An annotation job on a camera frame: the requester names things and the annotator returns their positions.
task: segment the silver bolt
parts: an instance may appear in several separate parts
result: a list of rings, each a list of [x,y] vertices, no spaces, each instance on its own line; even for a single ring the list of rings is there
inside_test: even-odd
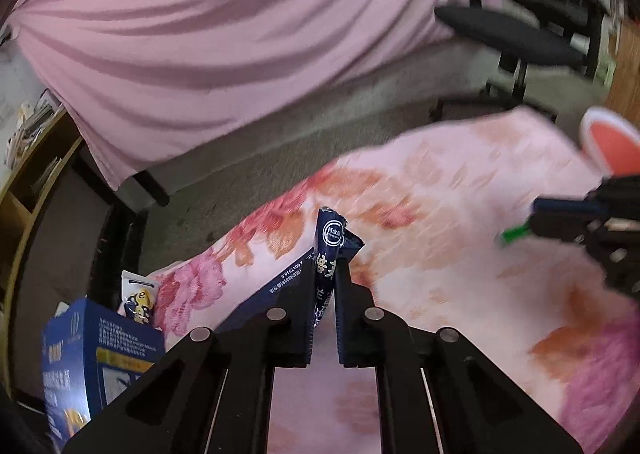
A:
[[[458,342],[458,339],[460,338],[460,335],[453,328],[444,328],[440,332],[440,338],[442,340],[444,340],[445,342],[450,342],[451,344],[453,344],[453,342]]]
[[[626,250],[624,248],[619,248],[617,250],[614,250],[611,253],[611,255],[609,256],[609,259],[611,259],[611,262],[620,262],[625,257],[626,257]]]
[[[267,312],[267,319],[269,320],[282,320],[287,316],[287,312],[282,308],[271,308]]]
[[[364,316],[369,320],[380,320],[383,316],[385,316],[385,311],[374,306],[364,310]]]
[[[203,327],[193,329],[191,330],[191,333],[189,333],[189,337],[194,342],[202,342],[204,340],[207,340],[209,338],[209,335],[211,335],[211,330],[209,328]]]

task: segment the blue box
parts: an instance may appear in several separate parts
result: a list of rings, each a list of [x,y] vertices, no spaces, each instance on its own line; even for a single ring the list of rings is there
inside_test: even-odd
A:
[[[47,415],[59,450],[164,355],[162,332],[88,299],[51,319],[42,344]]]

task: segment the yellow label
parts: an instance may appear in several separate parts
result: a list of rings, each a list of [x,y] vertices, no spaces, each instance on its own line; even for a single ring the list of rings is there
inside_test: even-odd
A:
[[[134,373],[144,373],[153,365],[152,362],[148,362],[147,360],[127,357],[127,355],[116,353],[115,351],[105,348],[97,348],[95,357],[101,364],[107,364],[108,366],[126,371],[133,371]]]

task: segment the green object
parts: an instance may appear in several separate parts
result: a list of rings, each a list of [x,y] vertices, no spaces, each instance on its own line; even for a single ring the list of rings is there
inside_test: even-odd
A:
[[[496,242],[500,246],[508,246],[513,243],[513,241],[517,241],[521,238],[525,238],[531,234],[531,230],[529,229],[529,225],[524,223],[519,227],[507,228],[502,233],[496,236]]]

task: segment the pink floral fabric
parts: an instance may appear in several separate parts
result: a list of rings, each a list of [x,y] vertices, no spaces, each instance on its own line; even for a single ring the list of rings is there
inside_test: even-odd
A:
[[[366,242],[351,276],[379,306],[411,326],[460,329],[591,454],[640,388],[640,316],[579,247],[530,238],[498,248],[494,237],[537,196],[581,198],[599,181],[526,108],[414,130],[327,164],[159,272],[156,324],[167,347],[215,328],[312,246],[317,210],[331,206]],[[340,367],[331,310],[311,366],[276,371],[268,450],[380,451],[374,373]]]

